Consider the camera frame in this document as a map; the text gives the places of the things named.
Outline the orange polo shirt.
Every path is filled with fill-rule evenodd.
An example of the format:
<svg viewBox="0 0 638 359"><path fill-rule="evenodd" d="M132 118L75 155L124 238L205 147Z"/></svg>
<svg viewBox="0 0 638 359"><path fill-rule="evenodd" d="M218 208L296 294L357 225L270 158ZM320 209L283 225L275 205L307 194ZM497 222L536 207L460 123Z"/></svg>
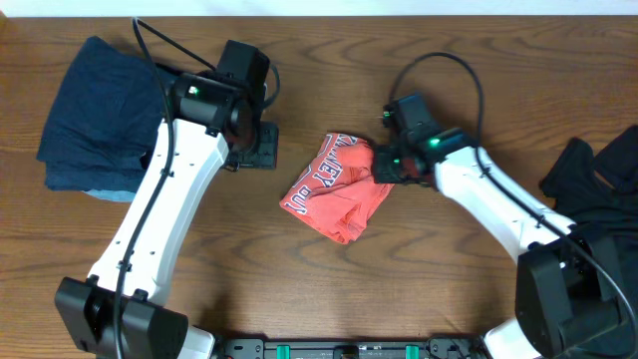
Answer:
<svg viewBox="0 0 638 359"><path fill-rule="evenodd" d="M353 242L393 188L374 181L372 163L366 140L329 133L279 205L333 241Z"/></svg>

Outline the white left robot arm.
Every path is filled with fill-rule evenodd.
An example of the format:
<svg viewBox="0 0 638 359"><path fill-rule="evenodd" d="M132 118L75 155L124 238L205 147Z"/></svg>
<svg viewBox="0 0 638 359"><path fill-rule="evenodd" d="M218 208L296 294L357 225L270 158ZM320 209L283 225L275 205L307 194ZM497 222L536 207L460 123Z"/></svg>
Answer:
<svg viewBox="0 0 638 359"><path fill-rule="evenodd" d="M75 346L99 358L209 358L214 336L166 308L185 235L214 176L272 170L278 129L262 120L279 95L276 67L228 41L216 65L162 92L150 166L113 240L83 280L64 278L55 306Z"/></svg>

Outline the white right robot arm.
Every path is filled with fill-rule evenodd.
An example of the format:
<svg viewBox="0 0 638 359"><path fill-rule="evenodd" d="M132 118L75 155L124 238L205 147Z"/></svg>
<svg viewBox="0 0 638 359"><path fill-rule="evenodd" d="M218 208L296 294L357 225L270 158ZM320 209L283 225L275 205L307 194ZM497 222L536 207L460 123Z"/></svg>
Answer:
<svg viewBox="0 0 638 359"><path fill-rule="evenodd" d="M394 80L382 122L390 141L374 149L377 183L431 187L454 201L502 246L516 266L515 314L482 338L488 358L604 358L588 343L623 326L622 357L637 354L637 311L624 288L612 234L579 225L543 204L503 172L469 135L445 128L422 95L397 93L414 63Z"/></svg>

